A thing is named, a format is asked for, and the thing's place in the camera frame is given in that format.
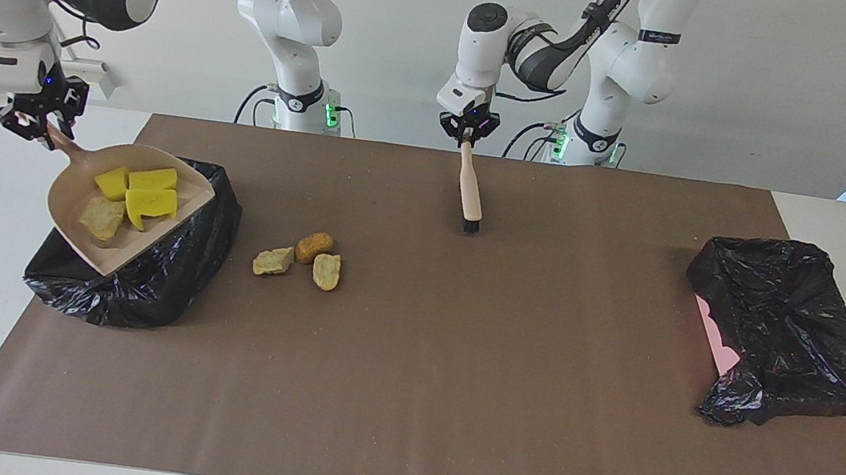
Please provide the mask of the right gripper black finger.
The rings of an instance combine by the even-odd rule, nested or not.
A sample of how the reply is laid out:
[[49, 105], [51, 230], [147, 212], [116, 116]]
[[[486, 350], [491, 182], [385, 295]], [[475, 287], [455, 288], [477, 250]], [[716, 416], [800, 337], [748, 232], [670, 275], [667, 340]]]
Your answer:
[[22, 139], [28, 141], [35, 141], [39, 143], [41, 146], [45, 148], [49, 148], [50, 146], [50, 135], [49, 135], [48, 127], [42, 122], [24, 120], [18, 121], [16, 134], [22, 137]]
[[75, 136], [74, 131], [72, 131], [72, 127], [75, 125], [76, 119], [81, 115], [81, 111], [62, 107], [54, 114], [58, 117], [59, 130], [66, 135], [68, 139], [73, 139]]

